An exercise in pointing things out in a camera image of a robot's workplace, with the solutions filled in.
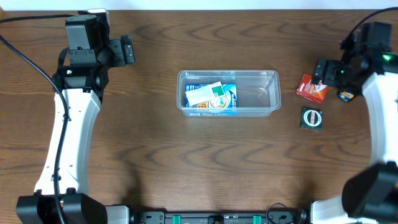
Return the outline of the blue fever medicine box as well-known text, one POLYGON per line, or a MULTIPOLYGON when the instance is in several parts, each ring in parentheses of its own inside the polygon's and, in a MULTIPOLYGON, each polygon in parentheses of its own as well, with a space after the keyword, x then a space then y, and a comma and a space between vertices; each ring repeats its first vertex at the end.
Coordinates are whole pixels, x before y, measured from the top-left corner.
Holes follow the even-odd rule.
POLYGON ((222 109, 236 108, 237 105, 236 84, 216 82, 185 85, 186 108, 204 108, 219 113, 222 109))

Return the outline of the red medicine box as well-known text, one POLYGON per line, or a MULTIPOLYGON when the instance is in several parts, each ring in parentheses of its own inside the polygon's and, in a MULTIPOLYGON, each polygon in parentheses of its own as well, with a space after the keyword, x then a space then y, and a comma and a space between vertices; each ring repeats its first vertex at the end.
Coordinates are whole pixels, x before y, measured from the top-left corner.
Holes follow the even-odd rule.
POLYGON ((317 85, 313 84, 312 76, 304 73, 295 94, 320 104, 324 101, 327 90, 327 85, 322 82, 317 85))

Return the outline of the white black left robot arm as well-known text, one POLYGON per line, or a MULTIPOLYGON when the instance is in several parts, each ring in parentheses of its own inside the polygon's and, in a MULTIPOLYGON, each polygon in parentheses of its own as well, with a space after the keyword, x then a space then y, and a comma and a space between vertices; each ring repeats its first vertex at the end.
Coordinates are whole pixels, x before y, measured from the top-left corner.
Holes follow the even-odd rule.
POLYGON ((129 223, 125 205, 103 205, 88 195, 88 159, 108 70, 135 62, 129 35, 110 39, 105 9, 65 21, 68 47, 58 56, 55 121, 45 166, 34 193, 18 198, 22 223, 129 223))

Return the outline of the dark bottle white cap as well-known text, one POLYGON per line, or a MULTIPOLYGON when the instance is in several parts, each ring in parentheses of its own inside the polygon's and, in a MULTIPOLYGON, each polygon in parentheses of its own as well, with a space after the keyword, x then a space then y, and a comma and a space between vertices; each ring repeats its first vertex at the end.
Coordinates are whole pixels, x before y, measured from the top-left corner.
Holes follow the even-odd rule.
POLYGON ((339 91, 337 94, 338 98, 344 102, 352 101, 356 96, 348 91, 339 91))

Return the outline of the white green Panadol box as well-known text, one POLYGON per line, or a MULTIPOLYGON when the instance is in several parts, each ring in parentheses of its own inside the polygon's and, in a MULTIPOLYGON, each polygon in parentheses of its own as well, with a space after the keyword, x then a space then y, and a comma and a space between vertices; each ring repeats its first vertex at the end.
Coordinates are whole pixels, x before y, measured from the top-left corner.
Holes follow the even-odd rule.
POLYGON ((185 85, 185 97, 189 106, 197 105, 225 96, 221 82, 207 85, 185 85))

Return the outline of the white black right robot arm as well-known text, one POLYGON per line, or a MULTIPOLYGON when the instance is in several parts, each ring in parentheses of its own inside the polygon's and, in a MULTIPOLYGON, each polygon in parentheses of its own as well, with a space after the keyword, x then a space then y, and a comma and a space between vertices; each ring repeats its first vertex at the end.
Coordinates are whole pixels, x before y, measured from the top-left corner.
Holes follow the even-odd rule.
POLYGON ((341 60, 317 61, 312 83, 336 87, 350 102, 363 96, 369 114, 369 167, 350 178, 342 194, 311 204, 310 223, 397 222, 397 54, 392 26, 369 22, 341 44, 341 60))

